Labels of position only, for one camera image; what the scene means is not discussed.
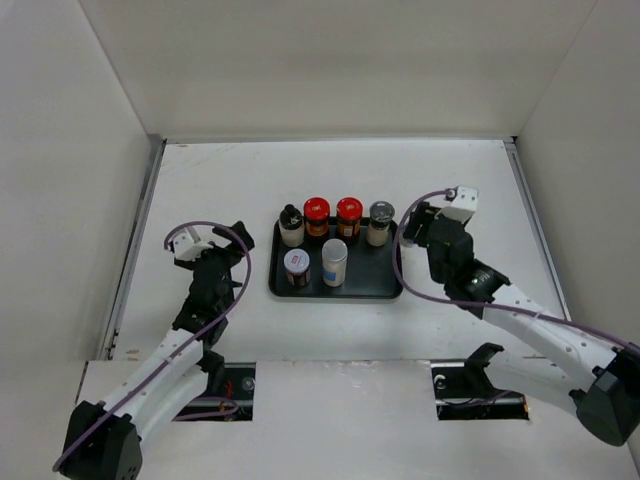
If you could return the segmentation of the black cap white spice bottle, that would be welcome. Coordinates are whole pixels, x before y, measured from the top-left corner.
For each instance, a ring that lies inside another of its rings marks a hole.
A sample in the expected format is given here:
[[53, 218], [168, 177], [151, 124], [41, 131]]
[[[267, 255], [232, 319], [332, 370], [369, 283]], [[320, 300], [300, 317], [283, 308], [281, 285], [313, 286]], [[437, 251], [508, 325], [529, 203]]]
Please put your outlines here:
[[293, 204], [286, 204], [278, 218], [281, 240], [290, 248], [304, 242], [304, 216]]

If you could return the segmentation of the white lid dark jar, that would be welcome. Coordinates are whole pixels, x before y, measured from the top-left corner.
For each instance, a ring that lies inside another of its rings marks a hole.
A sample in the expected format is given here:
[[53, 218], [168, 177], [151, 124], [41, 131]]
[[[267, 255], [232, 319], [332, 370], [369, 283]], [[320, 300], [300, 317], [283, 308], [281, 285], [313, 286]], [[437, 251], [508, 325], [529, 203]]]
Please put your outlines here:
[[305, 287], [310, 281], [310, 256], [300, 248], [289, 250], [283, 259], [288, 282], [294, 287]]

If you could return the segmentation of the red lid sauce jar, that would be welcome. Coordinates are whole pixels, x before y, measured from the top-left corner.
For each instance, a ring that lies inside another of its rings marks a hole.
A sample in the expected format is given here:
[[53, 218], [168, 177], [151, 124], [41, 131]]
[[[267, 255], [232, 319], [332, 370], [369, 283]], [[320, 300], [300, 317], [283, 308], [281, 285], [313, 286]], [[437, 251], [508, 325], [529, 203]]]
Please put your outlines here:
[[355, 197], [344, 197], [336, 206], [336, 235], [347, 245], [356, 241], [360, 234], [363, 215], [362, 203]]
[[329, 238], [329, 218], [331, 206], [322, 197], [309, 198], [303, 206], [305, 239], [319, 243]]

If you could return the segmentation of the silver cap blue label shaker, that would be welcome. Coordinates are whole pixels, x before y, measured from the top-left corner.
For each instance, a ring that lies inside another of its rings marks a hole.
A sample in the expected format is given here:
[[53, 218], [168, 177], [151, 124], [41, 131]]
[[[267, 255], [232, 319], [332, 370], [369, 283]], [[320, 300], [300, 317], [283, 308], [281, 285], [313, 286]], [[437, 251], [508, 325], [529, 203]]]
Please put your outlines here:
[[341, 286], [346, 278], [348, 247], [340, 239], [327, 240], [321, 251], [322, 278], [330, 287]]

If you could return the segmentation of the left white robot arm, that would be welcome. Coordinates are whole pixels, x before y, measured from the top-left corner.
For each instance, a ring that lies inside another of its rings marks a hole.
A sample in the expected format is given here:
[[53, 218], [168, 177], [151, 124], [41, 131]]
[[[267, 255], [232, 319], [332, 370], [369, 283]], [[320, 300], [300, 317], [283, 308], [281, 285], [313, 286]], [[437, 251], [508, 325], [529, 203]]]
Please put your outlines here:
[[53, 471], [67, 479], [135, 479], [151, 436], [193, 399], [214, 398], [224, 387], [224, 358], [214, 352], [228, 316], [247, 290], [232, 277], [252, 262], [255, 242], [243, 222], [207, 222], [220, 246], [202, 239], [200, 222], [171, 230], [163, 241], [176, 266], [191, 272], [186, 299], [153, 353], [117, 388], [96, 403], [82, 401], [71, 413], [63, 451]]

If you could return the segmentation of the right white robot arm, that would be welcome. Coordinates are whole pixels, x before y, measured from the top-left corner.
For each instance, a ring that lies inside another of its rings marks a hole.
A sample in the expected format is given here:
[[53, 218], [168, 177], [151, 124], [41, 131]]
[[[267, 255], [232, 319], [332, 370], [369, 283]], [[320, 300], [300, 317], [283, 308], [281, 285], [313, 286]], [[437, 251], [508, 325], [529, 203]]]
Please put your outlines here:
[[440, 303], [454, 305], [516, 337], [540, 362], [509, 356], [485, 343], [465, 360], [464, 384], [473, 394], [514, 391], [574, 416], [600, 441], [620, 447], [639, 426], [639, 348], [612, 335], [557, 318], [507, 276], [479, 261], [466, 225], [474, 208], [416, 200], [402, 216], [395, 243], [426, 251]]

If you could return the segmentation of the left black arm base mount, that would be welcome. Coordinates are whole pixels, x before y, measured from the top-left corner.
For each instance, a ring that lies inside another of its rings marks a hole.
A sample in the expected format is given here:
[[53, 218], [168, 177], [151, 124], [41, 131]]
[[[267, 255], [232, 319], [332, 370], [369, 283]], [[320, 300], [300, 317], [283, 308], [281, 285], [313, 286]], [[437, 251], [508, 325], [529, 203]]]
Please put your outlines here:
[[225, 363], [222, 356], [208, 366], [206, 390], [177, 415], [182, 422], [242, 422], [253, 419], [256, 391], [255, 363]]

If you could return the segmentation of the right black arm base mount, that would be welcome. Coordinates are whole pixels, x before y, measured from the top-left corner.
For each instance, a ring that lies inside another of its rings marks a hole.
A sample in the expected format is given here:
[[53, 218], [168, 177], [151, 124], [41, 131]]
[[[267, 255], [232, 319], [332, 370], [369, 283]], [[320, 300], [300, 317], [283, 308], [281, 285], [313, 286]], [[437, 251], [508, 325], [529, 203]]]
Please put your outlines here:
[[430, 363], [440, 421], [529, 420], [525, 396], [495, 388], [486, 374], [503, 351], [500, 345], [485, 343], [465, 359]]

